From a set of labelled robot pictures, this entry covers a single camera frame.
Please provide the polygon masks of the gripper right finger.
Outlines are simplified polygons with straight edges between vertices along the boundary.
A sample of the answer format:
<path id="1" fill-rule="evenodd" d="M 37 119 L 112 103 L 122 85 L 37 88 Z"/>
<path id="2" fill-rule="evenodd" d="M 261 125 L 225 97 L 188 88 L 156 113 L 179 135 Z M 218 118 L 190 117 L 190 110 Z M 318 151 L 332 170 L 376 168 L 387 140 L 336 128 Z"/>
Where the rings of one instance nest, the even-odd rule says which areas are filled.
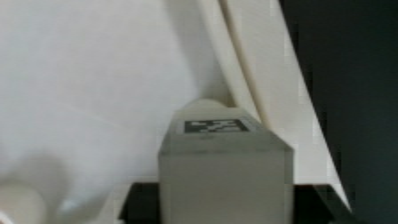
<path id="1" fill-rule="evenodd" d="M 296 185 L 293 205 L 293 224 L 355 224 L 355 216 L 330 185 Z"/>

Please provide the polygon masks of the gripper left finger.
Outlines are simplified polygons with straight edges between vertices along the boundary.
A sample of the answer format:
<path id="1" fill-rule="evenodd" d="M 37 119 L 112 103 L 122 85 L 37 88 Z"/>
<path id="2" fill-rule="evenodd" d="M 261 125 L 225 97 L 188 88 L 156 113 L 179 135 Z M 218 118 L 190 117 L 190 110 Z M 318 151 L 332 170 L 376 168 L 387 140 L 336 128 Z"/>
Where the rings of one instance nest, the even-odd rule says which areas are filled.
<path id="1" fill-rule="evenodd" d="M 135 183 L 131 185 L 119 220 L 122 224 L 161 224 L 156 183 Z"/>

